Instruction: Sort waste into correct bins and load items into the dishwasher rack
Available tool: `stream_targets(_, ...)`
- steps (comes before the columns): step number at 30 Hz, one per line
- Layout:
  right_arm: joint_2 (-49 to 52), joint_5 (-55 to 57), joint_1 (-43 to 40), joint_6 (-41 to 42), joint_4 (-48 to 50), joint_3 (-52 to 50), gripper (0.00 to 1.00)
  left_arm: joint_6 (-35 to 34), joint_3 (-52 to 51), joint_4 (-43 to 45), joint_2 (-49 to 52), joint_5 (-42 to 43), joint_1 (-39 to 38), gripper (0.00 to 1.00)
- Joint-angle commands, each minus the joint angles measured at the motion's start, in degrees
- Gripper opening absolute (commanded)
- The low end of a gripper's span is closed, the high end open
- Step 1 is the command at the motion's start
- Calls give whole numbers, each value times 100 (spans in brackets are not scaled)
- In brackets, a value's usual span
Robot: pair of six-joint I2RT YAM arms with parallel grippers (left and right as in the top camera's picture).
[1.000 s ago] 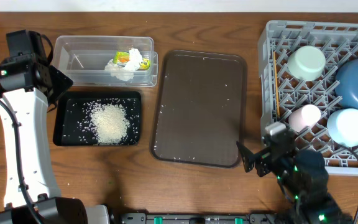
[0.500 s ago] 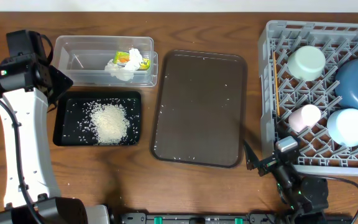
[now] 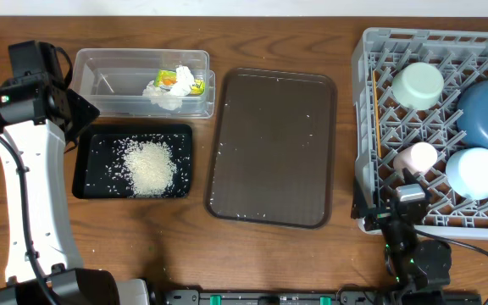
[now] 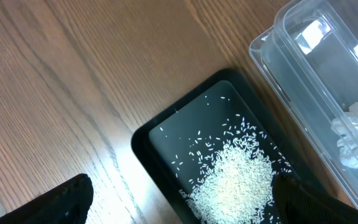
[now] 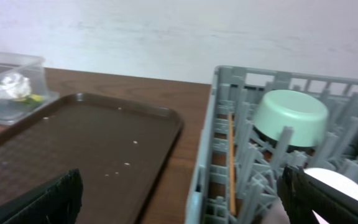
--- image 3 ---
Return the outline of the pink cup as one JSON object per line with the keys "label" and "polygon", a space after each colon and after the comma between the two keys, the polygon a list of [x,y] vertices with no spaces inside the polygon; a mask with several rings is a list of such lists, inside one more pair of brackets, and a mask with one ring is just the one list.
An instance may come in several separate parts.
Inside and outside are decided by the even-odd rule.
{"label": "pink cup", "polygon": [[403,170],[407,169],[412,175],[425,174],[437,162],[438,152],[428,142],[418,142],[401,152],[393,160],[393,168],[403,176]]}

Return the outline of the pile of white rice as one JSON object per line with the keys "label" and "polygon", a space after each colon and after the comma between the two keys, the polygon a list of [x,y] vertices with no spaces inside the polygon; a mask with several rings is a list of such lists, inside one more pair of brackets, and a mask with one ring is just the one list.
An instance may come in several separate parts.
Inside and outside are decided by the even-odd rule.
{"label": "pile of white rice", "polygon": [[191,188],[188,134],[97,134],[91,139],[83,198],[178,198]]}

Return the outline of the yellow green snack wrapper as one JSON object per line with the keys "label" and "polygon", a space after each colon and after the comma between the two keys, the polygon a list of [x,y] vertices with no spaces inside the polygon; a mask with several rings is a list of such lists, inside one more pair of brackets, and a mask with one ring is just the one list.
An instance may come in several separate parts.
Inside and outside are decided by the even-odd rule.
{"label": "yellow green snack wrapper", "polygon": [[[161,69],[156,79],[153,81],[153,84],[156,87],[169,91],[173,85],[177,82],[177,73],[171,70],[163,70]],[[190,95],[198,96],[202,95],[205,91],[205,82],[202,79],[196,78],[194,83],[191,85]]]}

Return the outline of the white tissue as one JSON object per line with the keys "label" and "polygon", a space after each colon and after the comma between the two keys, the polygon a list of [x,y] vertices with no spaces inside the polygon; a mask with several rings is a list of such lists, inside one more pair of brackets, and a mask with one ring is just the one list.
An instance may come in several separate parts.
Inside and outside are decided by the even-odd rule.
{"label": "white tissue", "polygon": [[142,92],[142,95],[152,104],[157,104],[160,108],[169,111],[180,108],[183,104],[182,98],[187,94],[187,89],[181,86],[176,86],[166,91],[153,83],[149,83]]}
{"label": "white tissue", "polygon": [[195,84],[195,79],[187,66],[176,68],[176,82],[171,87],[169,94],[175,97],[185,97],[191,93],[191,88]]}

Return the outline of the light blue small plate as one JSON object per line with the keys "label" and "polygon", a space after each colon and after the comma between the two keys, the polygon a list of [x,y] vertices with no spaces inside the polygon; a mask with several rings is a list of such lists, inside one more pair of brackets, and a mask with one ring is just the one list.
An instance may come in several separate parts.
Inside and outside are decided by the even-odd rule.
{"label": "light blue small plate", "polygon": [[474,147],[455,152],[446,164],[448,184],[458,195],[482,200],[488,197],[488,149]]}

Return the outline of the mint green bowl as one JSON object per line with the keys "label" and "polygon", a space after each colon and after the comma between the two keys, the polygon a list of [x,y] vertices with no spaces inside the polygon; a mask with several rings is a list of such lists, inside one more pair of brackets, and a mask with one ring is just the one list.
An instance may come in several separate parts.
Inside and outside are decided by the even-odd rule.
{"label": "mint green bowl", "polygon": [[444,88],[441,72],[427,63],[413,63],[391,83],[395,100],[405,108],[427,110],[439,101]]}

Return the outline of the wooden chopstick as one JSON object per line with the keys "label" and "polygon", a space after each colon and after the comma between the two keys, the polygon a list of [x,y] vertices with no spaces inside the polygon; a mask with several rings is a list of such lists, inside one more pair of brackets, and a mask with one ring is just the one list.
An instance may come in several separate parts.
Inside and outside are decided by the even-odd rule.
{"label": "wooden chopstick", "polygon": [[373,102],[374,102],[375,138],[376,138],[376,146],[377,146],[376,152],[378,158],[383,158],[382,151],[381,151],[380,117],[379,117],[379,103],[378,103],[378,96],[377,96],[377,82],[376,82],[376,74],[374,69],[372,69],[371,71],[371,78],[372,78],[372,92],[373,92]]}

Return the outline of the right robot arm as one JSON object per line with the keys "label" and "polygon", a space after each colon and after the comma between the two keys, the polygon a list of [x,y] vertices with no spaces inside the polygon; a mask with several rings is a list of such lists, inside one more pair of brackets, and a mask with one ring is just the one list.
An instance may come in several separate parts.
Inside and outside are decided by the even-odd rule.
{"label": "right robot arm", "polygon": [[451,282],[452,249],[444,241],[421,241],[415,225],[424,218],[431,195],[414,178],[399,186],[383,208],[370,208],[353,182],[352,217],[381,231],[384,260],[396,284],[377,292],[374,304],[446,304],[443,287]]}

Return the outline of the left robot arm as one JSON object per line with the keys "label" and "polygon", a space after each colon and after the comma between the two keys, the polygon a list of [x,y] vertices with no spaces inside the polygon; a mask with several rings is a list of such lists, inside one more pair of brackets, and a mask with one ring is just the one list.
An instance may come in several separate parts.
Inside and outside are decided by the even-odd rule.
{"label": "left robot arm", "polygon": [[64,149],[98,111],[70,76],[26,71],[0,86],[9,252],[0,304],[148,304],[142,279],[86,269],[70,228]]}

